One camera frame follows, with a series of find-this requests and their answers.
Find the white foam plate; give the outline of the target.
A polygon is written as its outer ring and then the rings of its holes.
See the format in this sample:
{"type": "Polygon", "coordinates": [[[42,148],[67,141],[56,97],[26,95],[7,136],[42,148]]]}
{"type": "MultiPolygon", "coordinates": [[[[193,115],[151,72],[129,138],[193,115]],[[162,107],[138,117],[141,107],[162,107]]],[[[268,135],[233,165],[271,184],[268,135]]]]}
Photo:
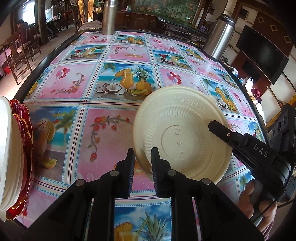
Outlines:
{"type": "Polygon", "coordinates": [[[22,187],[22,138],[10,102],[1,96],[1,220],[18,199],[22,187]]]}

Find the black flat television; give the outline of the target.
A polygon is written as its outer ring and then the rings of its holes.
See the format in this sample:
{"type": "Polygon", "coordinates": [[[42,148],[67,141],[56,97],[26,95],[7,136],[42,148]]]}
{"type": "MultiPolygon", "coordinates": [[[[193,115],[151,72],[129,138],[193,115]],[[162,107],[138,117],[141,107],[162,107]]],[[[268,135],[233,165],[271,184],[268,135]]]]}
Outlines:
{"type": "Polygon", "coordinates": [[[253,28],[245,25],[236,43],[243,52],[275,84],[288,63],[288,57],[276,45],[253,28]]]}

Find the steel thermos flask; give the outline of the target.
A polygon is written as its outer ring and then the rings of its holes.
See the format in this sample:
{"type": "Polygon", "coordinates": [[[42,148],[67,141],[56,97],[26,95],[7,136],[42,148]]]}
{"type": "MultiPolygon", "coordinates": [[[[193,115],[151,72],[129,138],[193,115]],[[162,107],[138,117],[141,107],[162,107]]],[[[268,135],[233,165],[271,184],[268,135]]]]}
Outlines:
{"type": "Polygon", "coordinates": [[[102,19],[102,34],[113,35],[118,10],[118,1],[105,1],[102,19]]]}
{"type": "Polygon", "coordinates": [[[236,21],[226,14],[221,14],[211,28],[202,53],[209,59],[219,62],[233,36],[236,21]]]}

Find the red gold-rimmed plate stack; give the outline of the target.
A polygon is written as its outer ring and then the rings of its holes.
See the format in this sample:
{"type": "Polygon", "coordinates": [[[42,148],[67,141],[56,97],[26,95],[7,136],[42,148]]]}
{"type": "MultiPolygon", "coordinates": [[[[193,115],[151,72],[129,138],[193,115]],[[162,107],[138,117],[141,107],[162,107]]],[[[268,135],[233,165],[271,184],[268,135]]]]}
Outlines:
{"type": "Polygon", "coordinates": [[[14,220],[17,216],[27,212],[27,205],[29,202],[30,192],[33,186],[33,128],[28,108],[21,104],[17,99],[10,100],[11,110],[18,124],[22,138],[21,163],[22,170],[22,187],[18,191],[18,199],[16,203],[6,211],[6,218],[14,220]]]}

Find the large landscape painting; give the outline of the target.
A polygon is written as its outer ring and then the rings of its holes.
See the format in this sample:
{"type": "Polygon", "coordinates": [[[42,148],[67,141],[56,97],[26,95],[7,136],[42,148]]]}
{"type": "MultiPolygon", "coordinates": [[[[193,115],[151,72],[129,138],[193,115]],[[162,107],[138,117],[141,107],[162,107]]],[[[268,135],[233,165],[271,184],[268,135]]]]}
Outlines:
{"type": "Polygon", "coordinates": [[[199,0],[143,0],[135,1],[133,11],[191,23],[199,4],[199,0]]]}

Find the wooden dining chair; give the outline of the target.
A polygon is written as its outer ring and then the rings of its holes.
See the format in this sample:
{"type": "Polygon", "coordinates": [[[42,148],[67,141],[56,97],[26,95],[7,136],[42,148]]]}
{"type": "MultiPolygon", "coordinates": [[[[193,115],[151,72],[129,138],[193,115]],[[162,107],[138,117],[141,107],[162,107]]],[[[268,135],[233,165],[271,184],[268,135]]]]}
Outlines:
{"type": "Polygon", "coordinates": [[[16,32],[12,34],[1,44],[1,47],[13,78],[16,84],[19,85],[18,79],[28,70],[32,72],[20,33],[16,32]],[[25,64],[26,67],[18,71],[17,66],[20,64],[25,64]]]}

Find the seated person in background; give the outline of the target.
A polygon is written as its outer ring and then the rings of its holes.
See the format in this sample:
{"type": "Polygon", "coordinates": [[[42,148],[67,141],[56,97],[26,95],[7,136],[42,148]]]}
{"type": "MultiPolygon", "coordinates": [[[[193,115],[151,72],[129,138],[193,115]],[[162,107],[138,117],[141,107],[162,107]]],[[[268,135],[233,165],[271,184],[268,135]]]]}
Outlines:
{"type": "Polygon", "coordinates": [[[27,29],[28,29],[28,23],[24,22],[23,19],[20,19],[17,23],[17,32],[20,34],[22,38],[26,38],[27,29]]]}

